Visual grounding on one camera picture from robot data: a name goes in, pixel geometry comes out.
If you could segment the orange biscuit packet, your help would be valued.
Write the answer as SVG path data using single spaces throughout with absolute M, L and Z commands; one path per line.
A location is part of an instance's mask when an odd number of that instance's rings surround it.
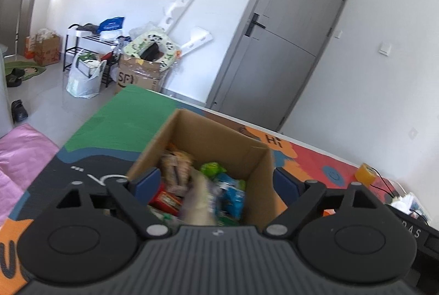
M 167 192 L 184 197 L 190 183 L 193 156 L 170 143 L 161 155 L 161 176 Z

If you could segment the blue green snack packet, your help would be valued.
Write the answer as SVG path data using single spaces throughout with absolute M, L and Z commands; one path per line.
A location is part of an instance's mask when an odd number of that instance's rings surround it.
M 239 221 L 245 203 L 246 182 L 234 179 L 226 173 L 221 173 L 216 176 L 215 184 L 222 190 L 219 197 L 220 211 Z

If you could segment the yellow tape roll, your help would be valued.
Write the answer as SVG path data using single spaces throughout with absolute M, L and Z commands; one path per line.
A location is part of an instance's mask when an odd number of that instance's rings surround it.
M 358 182 L 362 183 L 366 187 L 369 187 L 370 185 L 372 185 L 375 182 L 375 180 L 379 177 L 376 170 L 366 163 L 363 163 L 355 171 L 354 176 Z

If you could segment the red snack packet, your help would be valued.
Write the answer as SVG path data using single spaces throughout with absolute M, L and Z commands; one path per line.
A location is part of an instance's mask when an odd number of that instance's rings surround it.
M 166 191 L 160 191 L 151 202 L 149 202 L 149 205 L 161 212 L 178 216 L 182 202 L 178 197 L 175 197 Z

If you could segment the colourful cartoon table mat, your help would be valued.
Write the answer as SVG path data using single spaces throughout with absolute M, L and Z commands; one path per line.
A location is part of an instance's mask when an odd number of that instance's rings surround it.
M 126 174 L 176 109 L 198 113 L 266 143 L 272 149 L 275 166 L 284 167 L 301 180 L 316 179 L 331 188 L 344 188 L 355 179 L 357 165 L 326 151 L 213 110 L 129 87 L 59 148 L 1 223 L 2 294 L 15 294 L 25 285 L 16 244 L 55 193 L 73 180 L 98 182 L 106 174 Z

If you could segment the pink cloth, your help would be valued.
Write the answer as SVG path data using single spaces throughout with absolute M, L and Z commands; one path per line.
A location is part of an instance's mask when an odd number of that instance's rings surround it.
M 58 151 L 55 143 L 27 123 L 1 138 L 2 224 Z

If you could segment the open cardboard box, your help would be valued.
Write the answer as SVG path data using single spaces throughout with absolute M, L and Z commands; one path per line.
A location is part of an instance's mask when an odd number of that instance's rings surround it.
M 190 110 L 175 110 L 127 172 L 134 180 L 157 166 L 173 144 L 194 157 L 194 166 L 217 162 L 228 174 L 246 182 L 243 223 L 262 230 L 279 214 L 280 198 L 273 187 L 275 161 L 271 148 L 236 130 Z

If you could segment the white chair back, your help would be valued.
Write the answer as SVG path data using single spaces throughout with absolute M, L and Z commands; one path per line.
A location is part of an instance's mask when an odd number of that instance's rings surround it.
M 4 54 L 7 48 L 1 45 L 0 52 L 0 137 L 2 138 L 13 129 L 13 119 L 10 113 L 10 103 L 7 93 L 6 72 L 4 67 Z

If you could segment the black shoe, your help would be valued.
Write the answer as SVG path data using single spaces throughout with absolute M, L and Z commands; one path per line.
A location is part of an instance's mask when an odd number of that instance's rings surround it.
M 17 99 L 11 103 L 11 114 L 15 123 L 21 123 L 28 118 L 28 113 L 24 108 L 22 100 Z

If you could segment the SF cardboard box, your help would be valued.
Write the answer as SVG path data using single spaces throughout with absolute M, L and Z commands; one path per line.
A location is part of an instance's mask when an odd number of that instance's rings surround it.
M 158 62 L 123 55 L 118 64 L 115 94 L 129 85 L 160 92 L 168 72 L 168 69 L 161 72 Z

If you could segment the black shoe rack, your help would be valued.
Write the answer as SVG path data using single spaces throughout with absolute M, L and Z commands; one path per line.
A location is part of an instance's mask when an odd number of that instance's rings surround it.
M 77 31 L 78 27 L 80 27 L 80 25 L 74 23 L 71 24 L 66 31 L 63 42 L 63 52 L 60 54 L 63 57 L 63 72 L 66 73 L 70 70 L 74 57 L 79 51 L 84 49 L 88 53 L 102 55 L 107 61 L 101 83 L 105 87 L 109 87 L 113 82 L 110 72 L 112 67 L 115 67 L 117 64 L 117 57 L 113 53 L 115 44 L 109 41 L 102 41 L 99 35 L 92 34 L 89 31 Z

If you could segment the small brown cardboard box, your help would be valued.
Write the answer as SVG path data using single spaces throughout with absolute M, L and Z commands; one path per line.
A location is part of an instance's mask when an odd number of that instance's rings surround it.
M 36 39 L 34 46 L 34 61 L 42 67 L 56 64 L 60 61 L 60 37 Z

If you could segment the short white perforated board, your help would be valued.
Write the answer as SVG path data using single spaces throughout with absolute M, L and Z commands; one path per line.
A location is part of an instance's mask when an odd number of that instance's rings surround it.
M 210 34 L 209 31 L 198 26 L 194 27 L 190 31 L 189 41 L 181 46 L 181 56 L 191 53 L 195 49 L 198 49 L 199 47 L 203 46 L 204 44 L 207 44 L 212 40 L 213 40 L 213 35 Z

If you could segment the tall white perforated board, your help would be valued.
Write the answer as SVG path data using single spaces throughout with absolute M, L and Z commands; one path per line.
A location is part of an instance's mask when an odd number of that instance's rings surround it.
M 164 9 L 164 17 L 159 22 L 158 28 L 168 35 L 193 1 L 194 0 L 175 0 L 172 2 Z

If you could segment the grey door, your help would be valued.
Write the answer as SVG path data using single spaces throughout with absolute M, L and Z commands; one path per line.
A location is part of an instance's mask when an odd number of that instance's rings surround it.
M 327 45 L 345 0 L 257 0 L 209 107 L 280 130 Z M 266 28 L 245 31 L 253 13 Z

